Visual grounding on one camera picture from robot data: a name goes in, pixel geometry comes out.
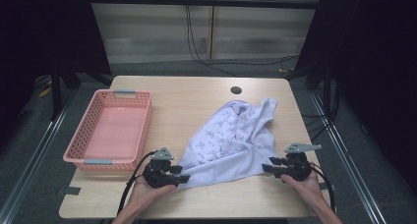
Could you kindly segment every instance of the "human hand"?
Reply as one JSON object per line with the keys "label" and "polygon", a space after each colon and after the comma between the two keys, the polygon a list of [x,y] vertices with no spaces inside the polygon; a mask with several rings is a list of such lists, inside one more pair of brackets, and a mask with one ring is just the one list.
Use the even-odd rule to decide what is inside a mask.
{"label": "human hand", "polygon": [[331,210],[328,203],[325,201],[320,189],[319,179],[317,173],[312,173],[306,180],[297,182],[288,175],[281,175],[281,180],[291,186],[298,196],[306,203],[320,218],[322,223],[327,224],[341,224],[342,222]]}
{"label": "human hand", "polygon": [[132,193],[126,206],[120,211],[113,223],[132,223],[147,207],[157,198],[174,191],[174,185],[167,185],[155,189],[148,185],[144,177],[139,177],[135,181]]}
{"label": "human hand", "polygon": [[324,201],[316,172],[312,171],[306,180],[301,182],[295,181],[288,175],[281,175],[280,178],[291,186],[308,206],[313,208]]}

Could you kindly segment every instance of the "light purple towel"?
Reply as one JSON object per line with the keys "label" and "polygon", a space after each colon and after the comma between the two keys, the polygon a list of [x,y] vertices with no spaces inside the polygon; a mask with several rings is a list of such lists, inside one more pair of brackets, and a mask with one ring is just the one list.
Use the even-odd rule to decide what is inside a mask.
{"label": "light purple towel", "polygon": [[230,182],[263,173],[262,164],[277,157],[273,135],[266,123],[273,120],[277,102],[266,98],[258,107],[235,100],[220,107],[189,140],[178,165],[191,175],[179,189]]}

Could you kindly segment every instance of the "wall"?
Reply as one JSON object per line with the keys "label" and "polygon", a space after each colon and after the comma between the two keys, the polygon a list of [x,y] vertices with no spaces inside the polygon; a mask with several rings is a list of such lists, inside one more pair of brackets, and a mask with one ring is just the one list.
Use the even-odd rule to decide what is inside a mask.
{"label": "wall", "polygon": [[[184,6],[93,4],[93,9],[110,64],[192,59]],[[313,16],[311,10],[190,7],[202,59],[297,55]]]}

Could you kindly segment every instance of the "basket handle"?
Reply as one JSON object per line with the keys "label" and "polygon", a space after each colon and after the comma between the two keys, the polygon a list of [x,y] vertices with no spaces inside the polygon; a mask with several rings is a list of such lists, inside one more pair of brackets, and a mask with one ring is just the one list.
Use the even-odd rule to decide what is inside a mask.
{"label": "basket handle", "polygon": [[113,160],[110,159],[86,159],[84,164],[88,165],[113,165]]}
{"label": "basket handle", "polygon": [[134,89],[115,89],[114,93],[136,94]]}

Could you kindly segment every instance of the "aluminum rail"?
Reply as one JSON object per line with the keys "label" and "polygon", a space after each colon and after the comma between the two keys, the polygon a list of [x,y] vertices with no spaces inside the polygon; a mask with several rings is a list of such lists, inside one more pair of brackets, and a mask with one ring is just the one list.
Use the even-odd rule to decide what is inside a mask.
{"label": "aluminum rail", "polygon": [[33,153],[25,171],[19,178],[18,182],[16,183],[15,187],[10,192],[9,196],[7,197],[5,203],[3,204],[2,208],[0,209],[0,223],[1,224],[9,224],[12,223],[13,219],[15,218],[16,213],[18,212],[19,207],[22,204],[22,201],[27,194],[31,182],[33,181],[34,176],[36,175],[40,165],[43,161],[43,158],[46,155],[48,148],[51,146],[55,135],[57,134],[59,128],[61,127],[62,122],[67,114],[68,106],[72,102],[76,91],[73,90],[72,93],[69,95],[69,98],[64,105],[61,112],[57,115],[54,121],[49,123],[49,126],[43,135],[43,138],[40,140],[36,151]]}
{"label": "aluminum rail", "polygon": [[317,10],[322,8],[341,8],[340,4],[323,4],[315,1],[281,0],[37,0],[38,2],[90,2],[98,4],[145,4],[145,5],[187,5],[223,6]]}
{"label": "aluminum rail", "polygon": [[[324,105],[316,91],[313,91],[312,94],[313,102],[316,106],[317,111],[320,115],[325,115]],[[336,149],[341,162],[346,169],[347,174],[349,175],[350,180],[355,187],[356,192],[358,193],[359,198],[362,200],[362,203],[368,212],[369,217],[371,218],[372,223],[375,224],[386,224],[386,220],[378,206],[377,201],[374,196],[371,194],[368,186],[363,180],[358,168],[356,167],[355,162],[349,154],[349,150],[346,148],[339,132],[332,122],[328,120],[326,116],[322,117],[322,121],[325,126],[328,126],[328,135],[330,136],[334,148]]]}

